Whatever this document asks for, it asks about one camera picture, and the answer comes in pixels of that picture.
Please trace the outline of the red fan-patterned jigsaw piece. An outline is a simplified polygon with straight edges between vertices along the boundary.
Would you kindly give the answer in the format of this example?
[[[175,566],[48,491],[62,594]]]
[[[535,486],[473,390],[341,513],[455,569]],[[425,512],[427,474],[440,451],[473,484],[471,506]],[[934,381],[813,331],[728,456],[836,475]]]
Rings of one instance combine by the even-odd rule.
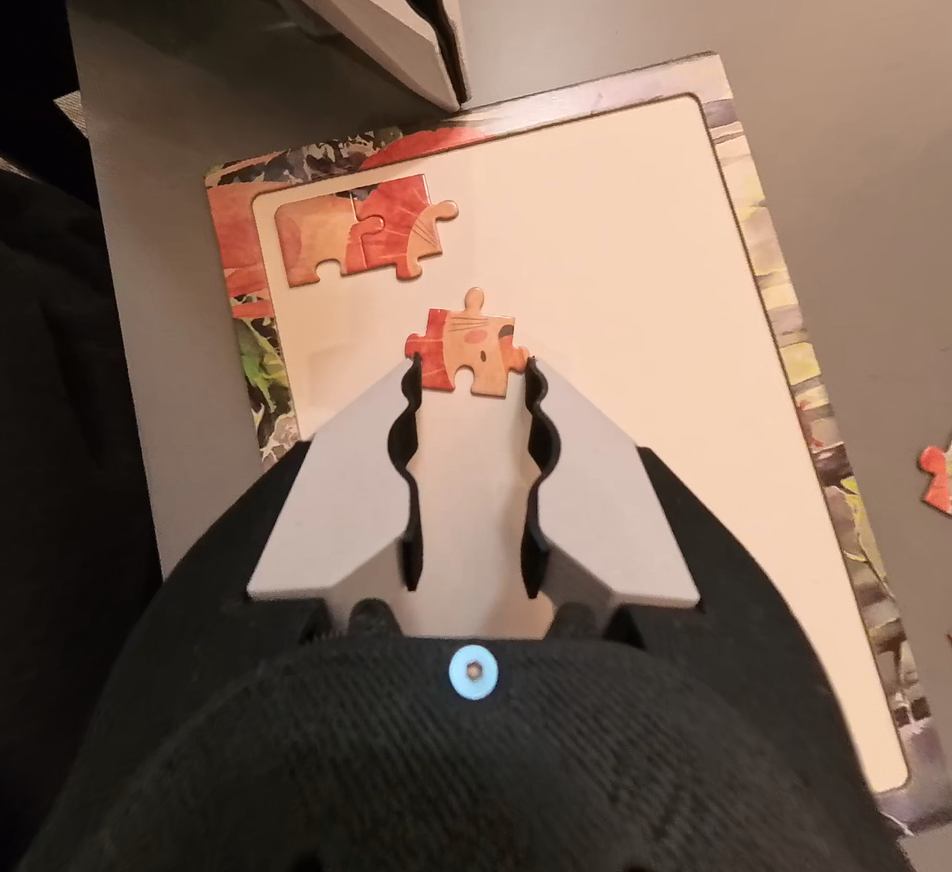
[[[348,275],[392,267],[400,281],[419,278],[420,260],[443,253],[438,224],[459,215],[455,201],[430,200],[422,174],[345,194],[354,215],[344,263]]]

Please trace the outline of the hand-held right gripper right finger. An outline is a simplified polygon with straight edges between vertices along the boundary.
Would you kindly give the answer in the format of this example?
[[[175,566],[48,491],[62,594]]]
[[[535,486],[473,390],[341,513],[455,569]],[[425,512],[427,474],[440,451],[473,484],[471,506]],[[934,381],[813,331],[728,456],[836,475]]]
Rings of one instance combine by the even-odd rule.
[[[523,530],[523,585],[554,608],[692,608],[700,594],[633,437],[551,366],[525,372],[539,473]]]

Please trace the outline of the pile of jigsaw puzzle pieces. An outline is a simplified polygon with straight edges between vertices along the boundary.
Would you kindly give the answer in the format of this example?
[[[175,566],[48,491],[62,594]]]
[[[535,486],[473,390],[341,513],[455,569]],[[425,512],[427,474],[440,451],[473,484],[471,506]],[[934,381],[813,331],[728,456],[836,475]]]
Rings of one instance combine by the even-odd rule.
[[[929,477],[922,501],[931,508],[951,516],[951,447],[928,446],[922,450],[918,465]]]

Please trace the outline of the jigsaw puzzle frame board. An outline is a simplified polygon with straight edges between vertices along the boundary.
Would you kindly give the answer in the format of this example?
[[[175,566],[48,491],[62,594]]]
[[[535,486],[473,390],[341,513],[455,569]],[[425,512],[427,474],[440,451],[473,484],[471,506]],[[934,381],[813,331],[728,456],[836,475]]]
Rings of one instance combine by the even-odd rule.
[[[284,203],[412,175],[440,256],[291,288]],[[206,176],[259,454],[310,437],[471,284],[515,345],[651,448],[757,559],[829,674],[901,835],[950,773],[898,602],[713,52],[222,165]]]

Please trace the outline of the orange corner jigsaw piece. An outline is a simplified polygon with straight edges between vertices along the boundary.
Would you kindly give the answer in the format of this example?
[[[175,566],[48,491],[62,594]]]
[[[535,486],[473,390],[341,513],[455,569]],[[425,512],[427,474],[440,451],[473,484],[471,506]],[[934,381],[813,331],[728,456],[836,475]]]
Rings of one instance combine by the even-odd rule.
[[[361,239],[352,233],[360,221],[351,191],[284,203],[274,222],[289,287],[318,283],[318,267],[329,261],[342,275],[365,271]]]

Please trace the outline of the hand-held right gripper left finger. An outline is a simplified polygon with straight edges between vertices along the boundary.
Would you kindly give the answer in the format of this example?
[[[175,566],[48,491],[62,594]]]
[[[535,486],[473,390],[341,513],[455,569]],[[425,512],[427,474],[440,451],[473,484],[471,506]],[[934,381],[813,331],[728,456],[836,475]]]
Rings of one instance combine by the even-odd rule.
[[[347,624],[357,604],[377,599],[412,624],[422,517],[409,464],[421,403],[416,356],[315,430],[247,583],[250,599],[316,599],[332,624]]]

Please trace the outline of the person's black clothing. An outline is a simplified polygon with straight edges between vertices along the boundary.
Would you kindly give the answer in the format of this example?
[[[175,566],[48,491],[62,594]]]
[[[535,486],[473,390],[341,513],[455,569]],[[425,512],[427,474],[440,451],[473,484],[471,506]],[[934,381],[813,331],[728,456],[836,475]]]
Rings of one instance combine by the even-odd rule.
[[[47,818],[160,569],[65,0],[2,0],[1,862]]]

